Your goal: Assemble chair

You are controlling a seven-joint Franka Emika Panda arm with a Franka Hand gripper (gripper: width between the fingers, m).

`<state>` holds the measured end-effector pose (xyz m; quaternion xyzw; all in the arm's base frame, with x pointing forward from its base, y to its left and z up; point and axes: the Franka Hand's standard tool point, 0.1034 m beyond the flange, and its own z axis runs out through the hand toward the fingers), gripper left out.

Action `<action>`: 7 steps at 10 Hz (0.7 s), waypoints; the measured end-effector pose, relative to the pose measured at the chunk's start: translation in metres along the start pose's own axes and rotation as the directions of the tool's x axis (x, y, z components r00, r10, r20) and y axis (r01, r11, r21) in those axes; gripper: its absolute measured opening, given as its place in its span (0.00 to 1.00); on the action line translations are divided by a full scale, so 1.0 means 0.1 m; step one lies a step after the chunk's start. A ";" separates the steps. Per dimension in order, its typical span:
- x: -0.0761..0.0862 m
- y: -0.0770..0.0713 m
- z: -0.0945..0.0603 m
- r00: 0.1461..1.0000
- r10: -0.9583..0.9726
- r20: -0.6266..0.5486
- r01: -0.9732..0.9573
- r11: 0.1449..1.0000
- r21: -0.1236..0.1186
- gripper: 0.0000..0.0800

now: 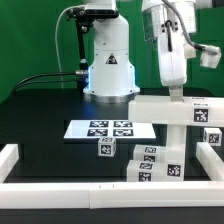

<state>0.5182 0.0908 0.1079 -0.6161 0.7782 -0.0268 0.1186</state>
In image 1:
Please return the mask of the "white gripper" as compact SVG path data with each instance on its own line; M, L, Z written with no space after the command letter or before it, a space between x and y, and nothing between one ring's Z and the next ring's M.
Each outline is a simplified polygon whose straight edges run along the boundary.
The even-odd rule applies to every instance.
M172 30L172 22L162 25L162 33L157 38L160 79L163 86L169 87L172 102L183 100L183 84L186 83L186 60L183 38Z

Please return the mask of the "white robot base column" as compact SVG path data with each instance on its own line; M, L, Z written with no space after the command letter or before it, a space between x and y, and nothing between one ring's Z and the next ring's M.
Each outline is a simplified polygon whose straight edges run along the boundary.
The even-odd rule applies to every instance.
M116 4L116 0L83 2ZM94 60L88 68L84 97L102 103L127 102L140 92L129 60L129 23L119 14L117 18L95 19L93 28Z

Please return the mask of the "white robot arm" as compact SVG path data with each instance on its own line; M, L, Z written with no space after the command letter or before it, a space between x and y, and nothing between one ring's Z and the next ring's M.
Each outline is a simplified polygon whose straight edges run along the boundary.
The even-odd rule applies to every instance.
M224 6L224 0L142 0L142 18L146 41L155 41L161 84L169 88L172 101L181 101L187 81L187 60L201 52L200 65L216 68L221 49L195 43L197 9Z

